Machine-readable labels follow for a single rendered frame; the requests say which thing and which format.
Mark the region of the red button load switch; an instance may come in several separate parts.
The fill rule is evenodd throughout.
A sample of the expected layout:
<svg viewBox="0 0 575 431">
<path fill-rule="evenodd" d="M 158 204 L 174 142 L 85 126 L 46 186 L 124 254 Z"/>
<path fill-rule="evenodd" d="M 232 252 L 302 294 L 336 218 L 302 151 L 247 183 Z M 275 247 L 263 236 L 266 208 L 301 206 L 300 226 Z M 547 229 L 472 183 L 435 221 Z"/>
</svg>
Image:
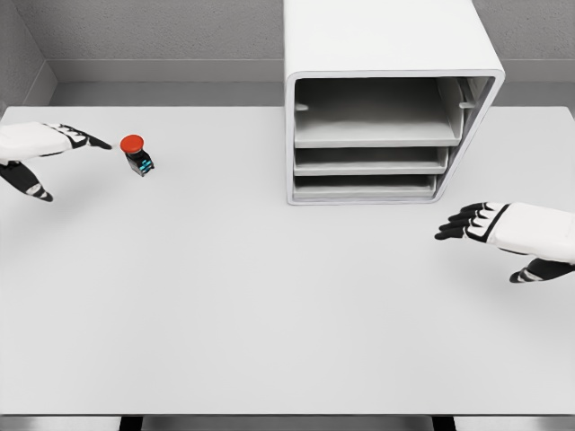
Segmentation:
<svg viewBox="0 0 575 431">
<path fill-rule="evenodd" d="M 125 154 L 130 168 L 139 176 L 145 177 L 154 169 L 151 156 L 144 150 L 144 138 L 128 135 L 120 140 L 120 149 Z"/>
</svg>

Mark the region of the white storage cabinet shell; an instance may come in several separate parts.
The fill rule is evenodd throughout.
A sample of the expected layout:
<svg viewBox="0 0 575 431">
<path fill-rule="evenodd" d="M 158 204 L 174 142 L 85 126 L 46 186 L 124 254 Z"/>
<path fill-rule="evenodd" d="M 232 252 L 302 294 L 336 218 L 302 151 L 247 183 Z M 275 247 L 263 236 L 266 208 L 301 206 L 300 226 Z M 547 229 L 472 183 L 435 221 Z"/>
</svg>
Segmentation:
<svg viewBox="0 0 575 431">
<path fill-rule="evenodd" d="M 284 0 L 287 198 L 435 202 L 506 74 L 472 0 Z"/>
</svg>

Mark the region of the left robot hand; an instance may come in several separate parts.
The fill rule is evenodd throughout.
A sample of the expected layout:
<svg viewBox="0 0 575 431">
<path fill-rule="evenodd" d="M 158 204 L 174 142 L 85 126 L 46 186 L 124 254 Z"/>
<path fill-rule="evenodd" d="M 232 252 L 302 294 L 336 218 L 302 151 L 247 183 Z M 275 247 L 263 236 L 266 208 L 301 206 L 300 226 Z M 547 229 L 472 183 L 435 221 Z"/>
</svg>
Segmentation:
<svg viewBox="0 0 575 431">
<path fill-rule="evenodd" d="M 27 122 L 0 126 L 0 177 L 24 195 L 51 202 L 53 196 L 23 162 L 84 146 L 112 149 L 98 137 L 65 124 Z"/>
</svg>

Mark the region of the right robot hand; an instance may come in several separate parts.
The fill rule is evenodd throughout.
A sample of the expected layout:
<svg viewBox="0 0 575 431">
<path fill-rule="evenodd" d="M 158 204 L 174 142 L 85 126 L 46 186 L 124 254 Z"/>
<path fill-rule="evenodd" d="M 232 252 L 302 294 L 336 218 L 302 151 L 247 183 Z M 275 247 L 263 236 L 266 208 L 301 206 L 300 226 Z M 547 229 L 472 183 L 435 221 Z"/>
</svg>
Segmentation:
<svg viewBox="0 0 575 431">
<path fill-rule="evenodd" d="M 543 282 L 575 272 L 575 213 L 526 203 L 479 202 L 462 207 L 435 238 L 469 239 L 534 259 L 513 273 L 515 284 Z"/>
</svg>

